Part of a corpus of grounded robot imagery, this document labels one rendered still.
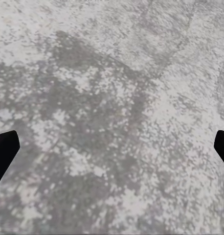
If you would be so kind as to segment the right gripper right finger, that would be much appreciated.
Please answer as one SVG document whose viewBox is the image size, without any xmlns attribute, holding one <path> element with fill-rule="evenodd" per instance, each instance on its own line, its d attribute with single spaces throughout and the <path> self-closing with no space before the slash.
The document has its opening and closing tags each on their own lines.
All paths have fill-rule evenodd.
<svg viewBox="0 0 224 235">
<path fill-rule="evenodd" d="M 214 148 L 224 161 L 224 131 L 219 130 L 216 134 L 215 141 L 214 141 Z"/>
</svg>

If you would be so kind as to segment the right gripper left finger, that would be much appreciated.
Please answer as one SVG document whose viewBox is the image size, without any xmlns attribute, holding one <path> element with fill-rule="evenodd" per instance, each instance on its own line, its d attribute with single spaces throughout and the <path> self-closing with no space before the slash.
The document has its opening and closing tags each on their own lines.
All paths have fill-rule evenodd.
<svg viewBox="0 0 224 235">
<path fill-rule="evenodd" d="M 20 149 L 16 130 L 0 134 L 0 180 Z"/>
</svg>

